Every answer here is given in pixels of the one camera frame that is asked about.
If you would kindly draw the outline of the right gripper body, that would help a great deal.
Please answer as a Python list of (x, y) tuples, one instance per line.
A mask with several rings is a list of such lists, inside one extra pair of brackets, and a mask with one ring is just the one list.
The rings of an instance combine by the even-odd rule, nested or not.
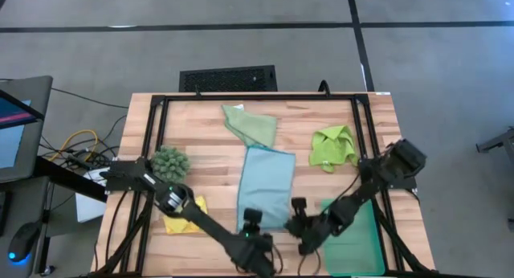
[(332, 234), (332, 224), (326, 214), (308, 216), (302, 220), (294, 216), (284, 224), (285, 229), (300, 239), (298, 251), (301, 255), (310, 255), (317, 250)]

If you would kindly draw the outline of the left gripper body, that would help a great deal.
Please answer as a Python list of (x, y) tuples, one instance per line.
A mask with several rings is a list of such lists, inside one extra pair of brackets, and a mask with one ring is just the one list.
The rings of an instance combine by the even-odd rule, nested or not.
[(272, 251), (272, 242), (272, 236), (268, 233), (248, 236), (229, 234), (227, 255), (234, 265), (245, 272), (257, 277), (274, 277), (274, 262), (267, 257), (267, 253)]

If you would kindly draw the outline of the blue microfiber towel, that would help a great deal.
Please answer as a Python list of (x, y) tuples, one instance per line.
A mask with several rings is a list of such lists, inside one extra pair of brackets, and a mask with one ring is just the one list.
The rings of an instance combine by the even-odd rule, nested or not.
[(247, 208), (263, 213), (260, 226), (279, 230), (290, 215), (296, 155), (262, 146), (247, 148), (237, 197), (237, 226), (243, 229)]

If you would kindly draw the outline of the yellow microfiber towel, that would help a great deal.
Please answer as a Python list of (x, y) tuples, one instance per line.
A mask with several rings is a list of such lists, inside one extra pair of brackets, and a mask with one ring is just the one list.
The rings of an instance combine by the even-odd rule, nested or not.
[[(208, 213), (206, 200), (203, 196), (198, 196), (195, 199), (196, 204), (205, 214)], [(177, 234), (193, 234), (193, 233), (201, 233), (202, 230), (194, 223), (188, 222), (185, 219), (179, 218), (170, 218), (168, 216), (163, 216), (162, 221), (165, 225), (165, 231), (168, 235), (177, 235)]]

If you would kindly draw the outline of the lime green microfiber towel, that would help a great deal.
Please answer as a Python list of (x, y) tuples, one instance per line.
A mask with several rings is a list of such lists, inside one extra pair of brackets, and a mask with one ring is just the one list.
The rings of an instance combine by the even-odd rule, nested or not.
[(352, 131), (347, 125), (333, 126), (315, 131), (311, 141), (310, 166), (319, 166), (324, 172), (332, 174), (336, 166), (349, 163), (357, 166), (358, 156)]

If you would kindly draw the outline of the pale green microfiber towel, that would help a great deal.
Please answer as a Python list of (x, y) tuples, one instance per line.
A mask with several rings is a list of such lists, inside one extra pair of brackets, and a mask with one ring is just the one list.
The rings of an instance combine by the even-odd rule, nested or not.
[(245, 146), (274, 146), (277, 130), (275, 117), (250, 113), (244, 108), (230, 105), (223, 105), (222, 111), (225, 116), (225, 127)]

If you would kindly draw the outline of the teal plastic bin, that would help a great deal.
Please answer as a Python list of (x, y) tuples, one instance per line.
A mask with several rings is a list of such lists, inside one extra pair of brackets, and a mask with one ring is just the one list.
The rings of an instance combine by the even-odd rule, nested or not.
[(380, 276), (385, 263), (371, 202), (357, 212), (339, 236), (330, 235), (322, 246), (323, 264), (331, 276)]

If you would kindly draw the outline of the succulent plant in patterned pot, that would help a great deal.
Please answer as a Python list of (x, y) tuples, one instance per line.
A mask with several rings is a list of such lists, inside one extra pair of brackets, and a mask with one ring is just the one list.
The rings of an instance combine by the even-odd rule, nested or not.
[(153, 174), (167, 183), (183, 183), (190, 170), (188, 156), (175, 147), (161, 147), (150, 160)]

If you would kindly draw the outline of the white box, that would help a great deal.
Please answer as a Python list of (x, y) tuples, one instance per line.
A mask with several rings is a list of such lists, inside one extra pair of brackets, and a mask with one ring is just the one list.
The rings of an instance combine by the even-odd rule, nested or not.
[[(98, 185), (106, 186), (106, 179), (100, 174), (107, 172), (108, 170), (109, 167), (89, 170), (83, 175), (83, 177), (94, 181)], [(75, 207), (77, 221), (79, 223), (85, 223), (103, 216), (106, 209), (106, 202), (101, 202), (82, 194), (75, 194)]]

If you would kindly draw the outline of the black perforated box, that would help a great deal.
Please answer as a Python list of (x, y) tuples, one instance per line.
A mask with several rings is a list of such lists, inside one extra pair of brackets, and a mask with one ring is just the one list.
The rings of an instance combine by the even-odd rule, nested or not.
[(182, 71), (179, 92), (277, 92), (274, 65)]

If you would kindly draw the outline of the grey chair base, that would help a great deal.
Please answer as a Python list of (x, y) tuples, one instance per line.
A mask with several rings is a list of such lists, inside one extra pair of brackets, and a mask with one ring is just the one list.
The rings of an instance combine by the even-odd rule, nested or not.
[(514, 127), (510, 127), (505, 133), (489, 139), (480, 144), (476, 144), (475, 147), (479, 153), (487, 153), (490, 149), (504, 146), (511, 139), (514, 139)]

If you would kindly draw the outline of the black computer mouse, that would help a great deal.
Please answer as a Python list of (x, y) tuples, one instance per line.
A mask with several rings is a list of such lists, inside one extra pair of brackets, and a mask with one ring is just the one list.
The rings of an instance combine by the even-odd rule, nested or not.
[(12, 264), (24, 262), (32, 251), (35, 240), (39, 237), (40, 226), (38, 222), (23, 224), (12, 237), (7, 258)]

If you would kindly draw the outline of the grey side desk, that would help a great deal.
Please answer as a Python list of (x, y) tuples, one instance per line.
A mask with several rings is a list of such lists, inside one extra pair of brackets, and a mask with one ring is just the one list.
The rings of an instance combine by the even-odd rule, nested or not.
[(0, 184), (0, 191), (11, 193), (5, 226), (0, 231), (0, 278), (28, 278), (33, 273), (39, 235), (35, 236), (35, 241), (25, 260), (10, 261), (8, 250), (10, 241), (22, 225), (37, 222), (42, 217), (48, 184), (47, 178), (24, 179)]

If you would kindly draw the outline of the computer monitor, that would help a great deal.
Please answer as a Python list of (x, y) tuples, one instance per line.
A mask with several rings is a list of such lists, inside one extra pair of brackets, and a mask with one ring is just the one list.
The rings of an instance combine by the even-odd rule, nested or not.
[(34, 171), (53, 78), (0, 80), (0, 184)]

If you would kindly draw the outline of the black metal table frame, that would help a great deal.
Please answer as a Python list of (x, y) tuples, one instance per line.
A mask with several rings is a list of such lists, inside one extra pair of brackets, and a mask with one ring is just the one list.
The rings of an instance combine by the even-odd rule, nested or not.
[[(166, 115), (163, 144), (185, 151), (191, 160), (186, 183), (196, 195), (204, 196), (208, 214), (229, 231), (236, 229), (236, 199), (239, 178), (243, 168), (243, 143), (224, 126), (222, 104), (243, 104), (254, 114), (277, 117), (278, 129), (275, 147), (296, 155), (293, 195), (308, 199), (308, 213), (319, 208), (326, 198), (333, 198), (355, 178), (357, 170), (350, 165), (337, 168), (334, 174), (308, 166), (310, 141), (313, 133), (335, 125), (348, 125), (356, 136), (351, 100), (329, 100), (322, 92), (259, 92), (205, 93), (196, 99), (193, 93), (169, 93), (171, 97), (192, 97), (193, 100), (171, 100)], [(332, 93), (331, 97), (368, 97), (375, 136), (380, 150), (402, 136), (393, 99), (388, 92)], [(120, 140), (120, 160), (135, 160), (145, 147), (145, 134), (153, 93), (134, 93)], [(116, 205), (123, 191), (108, 196), (97, 244), (99, 270), (105, 265), (108, 232)], [(114, 254), (128, 229), (133, 204), (133, 192), (128, 192), (118, 210), (110, 240), (109, 256)], [(410, 250), (426, 266), (434, 268), (421, 209), (412, 195), (403, 190), (391, 190), (390, 200), (398, 234)], [(152, 209), (149, 220), (145, 257), (140, 271), (136, 271), (141, 229), (128, 254), (127, 270), (115, 267), (108, 278), (142, 278), (151, 276), (234, 276), (235, 266), (211, 237), (204, 233), (168, 235), (162, 214)], [(274, 238), (284, 259), (281, 275), (296, 276), (300, 258), (296, 240), (284, 232)]]

